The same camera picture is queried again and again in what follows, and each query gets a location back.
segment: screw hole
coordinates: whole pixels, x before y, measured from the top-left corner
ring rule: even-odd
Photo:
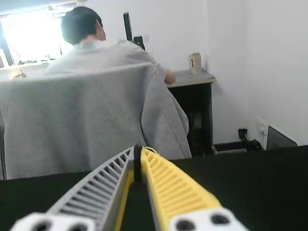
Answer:
[[[87,226],[84,224],[77,224],[73,226],[69,231],[87,231]]]
[[[230,223],[229,219],[221,214],[215,214],[211,219],[215,225],[226,225]]]
[[[194,230],[194,224],[189,220],[179,220],[177,222],[178,231],[192,231]]]
[[[49,221],[43,221],[37,224],[32,231],[48,231],[51,227],[51,223]]]

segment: black table surface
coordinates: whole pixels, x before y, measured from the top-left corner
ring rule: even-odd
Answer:
[[[249,230],[303,230],[308,217],[308,146],[174,163],[212,192]],[[0,230],[9,230],[15,220],[29,213],[46,212],[86,174],[0,181]],[[155,230],[144,184],[131,185],[121,230]]]

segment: computer monitor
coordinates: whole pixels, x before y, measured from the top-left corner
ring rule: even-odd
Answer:
[[[128,41],[132,42],[133,41],[133,35],[132,35],[132,32],[131,32],[129,13],[128,12],[124,13],[123,18],[124,18],[126,38],[127,38]]]
[[[277,148],[296,147],[297,143],[292,139],[286,137],[281,132],[269,126],[267,150],[273,150]]]

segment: white wall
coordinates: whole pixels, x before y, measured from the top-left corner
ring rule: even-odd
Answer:
[[[308,1],[250,0],[247,87],[249,130],[256,116],[308,144]]]
[[[208,25],[208,71],[213,86],[214,143],[239,141],[246,128],[246,0],[205,0]]]
[[[123,13],[129,12],[133,36],[148,37],[146,50],[173,70],[188,69],[188,56],[202,48],[202,0],[88,0],[85,6],[102,17],[107,39],[126,39]]]

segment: person's hand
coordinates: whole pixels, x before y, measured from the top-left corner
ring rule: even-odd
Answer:
[[[165,83],[171,84],[171,83],[174,83],[174,82],[175,82],[175,75],[174,75],[173,71],[168,69],[166,71]]]

